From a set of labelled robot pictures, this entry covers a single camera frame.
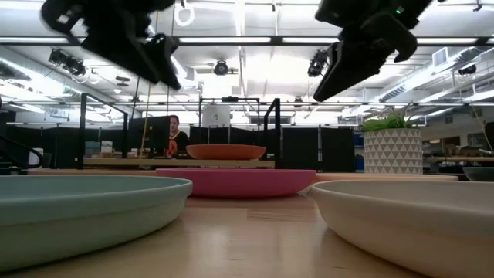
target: white planter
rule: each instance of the white planter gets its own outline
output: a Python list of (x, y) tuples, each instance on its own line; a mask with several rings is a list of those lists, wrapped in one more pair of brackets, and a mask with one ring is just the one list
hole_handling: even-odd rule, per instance
[(389, 129), (365, 133), (365, 172), (422, 174), (420, 130)]

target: man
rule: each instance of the man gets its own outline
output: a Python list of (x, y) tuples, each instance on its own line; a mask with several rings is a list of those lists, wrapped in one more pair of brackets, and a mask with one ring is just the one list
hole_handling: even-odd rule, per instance
[(178, 116), (170, 116), (170, 147), (167, 149), (168, 158), (178, 157), (179, 154), (187, 155), (189, 140), (187, 134), (178, 130), (180, 119)]

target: wooden table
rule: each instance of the wooden table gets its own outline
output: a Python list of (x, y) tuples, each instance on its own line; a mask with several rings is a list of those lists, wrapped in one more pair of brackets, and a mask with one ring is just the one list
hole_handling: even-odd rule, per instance
[(327, 228), (305, 197), (189, 199), (157, 232), (4, 278), (412, 278)]
[(439, 163), (439, 162), (494, 162), (494, 158), (486, 158), (486, 157), (449, 157), (449, 158), (440, 158), (440, 157), (429, 157), (424, 158), (424, 161), (427, 163)]
[(274, 168), (274, 161), (211, 161), (199, 159), (85, 158), (87, 166), (178, 166)]

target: bowl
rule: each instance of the bowl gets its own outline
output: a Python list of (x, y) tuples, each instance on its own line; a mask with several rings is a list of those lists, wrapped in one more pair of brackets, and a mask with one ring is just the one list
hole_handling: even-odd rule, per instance
[(437, 278), (494, 274), (494, 183), (327, 181), (311, 195), (334, 232), (376, 256)]
[(110, 170), (110, 169), (31, 169), (28, 175), (133, 175), (156, 176), (154, 170)]
[(453, 175), (405, 175), (405, 174), (360, 174), (360, 173), (324, 173), (317, 174), (315, 182), (353, 181), (353, 180), (427, 180), (458, 181)]
[(295, 195), (313, 181), (310, 170), (273, 169), (157, 169), (161, 177), (186, 178), (194, 196), (212, 198), (266, 198)]
[(464, 167), (470, 181), (494, 181), (494, 167)]
[(252, 160), (261, 158), (266, 148), (235, 144), (203, 144), (187, 146), (187, 152), (195, 159)]
[(177, 218), (191, 191), (177, 178), (0, 177), (0, 272), (146, 235)]

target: green plant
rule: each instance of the green plant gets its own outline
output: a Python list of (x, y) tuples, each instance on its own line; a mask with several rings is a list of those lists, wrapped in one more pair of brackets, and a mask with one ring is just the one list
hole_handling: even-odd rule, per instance
[(391, 108), (391, 112), (384, 118), (380, 120), (368, 120), (364, 123), (364, 131), (382, 131), (385, 129), (394, 128), (412, 128), (410, 123), (410, 118), (407, 119), (407, 109), (410, 106), (408, 104), (405, 108), (400, 110), (395, 110), (394, 107)]

